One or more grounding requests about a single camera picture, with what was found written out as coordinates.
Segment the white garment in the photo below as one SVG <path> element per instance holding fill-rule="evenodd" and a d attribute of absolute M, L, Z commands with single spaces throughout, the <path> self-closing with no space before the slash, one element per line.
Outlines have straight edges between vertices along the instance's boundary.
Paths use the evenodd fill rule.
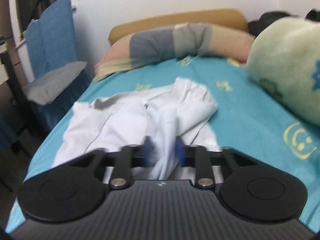
<path fill-rule="evenodd" d="M 118 93 L 92 103 L 77 102 L 53 166 L 98 148 L 118 152 L 124 146 L 141 145 L 150 137 L 150 167 L 135 168 L 136 178 L 193 179 L 193 168 L 178 167 L 175 139 L 181 137 L 186 145 L 219 151 L 208 123 L 216 110 L 217 102 L 205 85 L 180 77 L 168 86 Z"/>

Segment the teal patterned bed sheet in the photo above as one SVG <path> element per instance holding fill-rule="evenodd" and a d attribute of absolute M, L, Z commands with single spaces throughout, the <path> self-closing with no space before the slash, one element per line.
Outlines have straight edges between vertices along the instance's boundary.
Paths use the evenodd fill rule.
<path fill-rule="evenodd" d="M 217 111 L 209 124 L 221 146 L 235 148 L 299 178 L 308 189 L 300 221 L 319 231 L 319 128 L 292 115 L 230 59 L 186 57 L 113 74 L 89 85 L 81 102 L 172 84 L 177 77 L 209 88 Z"/>

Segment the grey seat cushion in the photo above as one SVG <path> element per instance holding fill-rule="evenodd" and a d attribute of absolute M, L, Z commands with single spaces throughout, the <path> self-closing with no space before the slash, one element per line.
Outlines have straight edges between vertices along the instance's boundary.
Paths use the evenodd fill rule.
<path fill-rule="evenodd" d="M 38 105 L 52 103 L 86 68 L 87 62 L 76 61 L 52 70 L 23 89 L 28 101 Z"/>

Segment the striped pink grey pillow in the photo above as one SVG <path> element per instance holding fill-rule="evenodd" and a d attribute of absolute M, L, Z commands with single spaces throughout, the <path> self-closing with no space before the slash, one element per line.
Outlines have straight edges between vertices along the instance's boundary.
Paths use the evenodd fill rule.
<path fill-rule="evenodd" d="M 206 23 L 182 23 L 126 35 L 95 68 L 94 81 L 116 72 L 186 56 L 229 57 L 247 61 L 254 37 L 244 31 Z"/>

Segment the light green fleece blanket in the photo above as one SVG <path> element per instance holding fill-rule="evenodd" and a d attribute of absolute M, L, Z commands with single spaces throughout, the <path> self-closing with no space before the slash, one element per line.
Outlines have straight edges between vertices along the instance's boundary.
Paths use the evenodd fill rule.
<path fill-rule="evenodd" d="M 248 76 L 302 119 L 319 125 L 319 23 L 285 17 L 263 30 L 247 59 Z"/>

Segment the blue covered chair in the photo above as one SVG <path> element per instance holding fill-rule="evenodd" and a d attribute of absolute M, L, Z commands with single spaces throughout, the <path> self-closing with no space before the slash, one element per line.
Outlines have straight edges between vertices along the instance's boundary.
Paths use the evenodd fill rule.
<path fill-rule="evenodd" d="M 68 63 L 79 61 L 71 0 L 55 1 L 38 20 L 31 21 L 25 41 L 34 80 Z M 29 101 L 47 132 L 66 115 L 90 82 L 84 69 L 52 103 L 43 106 Z"/>

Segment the black clothing behind blanket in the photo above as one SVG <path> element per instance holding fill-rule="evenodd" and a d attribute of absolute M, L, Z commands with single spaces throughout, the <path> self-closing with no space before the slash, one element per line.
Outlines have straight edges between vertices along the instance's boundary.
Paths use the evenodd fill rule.
<path fill-rule="evenodd" d="M 298 17 L 300 16 L 286 12 L 286 11 L 268 11 L 263 13 L 258 20 L 254 20 L 248 23 L 248 33 L 257 37 L 263 30 L 277 20 L 285 17 Z M 319 22 L 319 10 L 312 9 L 306 16 L 305 20 L 311 20 L 313 22 Z"/>

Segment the tan wooden headboard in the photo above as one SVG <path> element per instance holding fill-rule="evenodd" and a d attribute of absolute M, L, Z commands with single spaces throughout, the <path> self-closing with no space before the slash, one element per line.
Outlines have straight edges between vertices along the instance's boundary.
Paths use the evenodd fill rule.
<path fill-rule="evenodd" d="M 113 45 L 131 33 L 180 23 L 211 23 L 242 31 L 248 29 L 248 22 L 240 11 L 231 8 L 212 9 L 155 16 L 117 25 L 111 29 L 108 41 Z"/>

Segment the cardboard box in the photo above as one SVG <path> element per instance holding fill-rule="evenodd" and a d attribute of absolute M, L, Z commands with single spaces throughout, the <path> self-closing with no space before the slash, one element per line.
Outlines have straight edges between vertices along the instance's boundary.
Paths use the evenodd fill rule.
<path fill-rule="evenodd" d="M 9 0 L 0 0 L 1 13 L 1 36 L 4 37 L 7 43 L 7 50 L 13 66 L 20 63 L 20 59 L 16 50 L 14 36 L 11 27 Z"/>

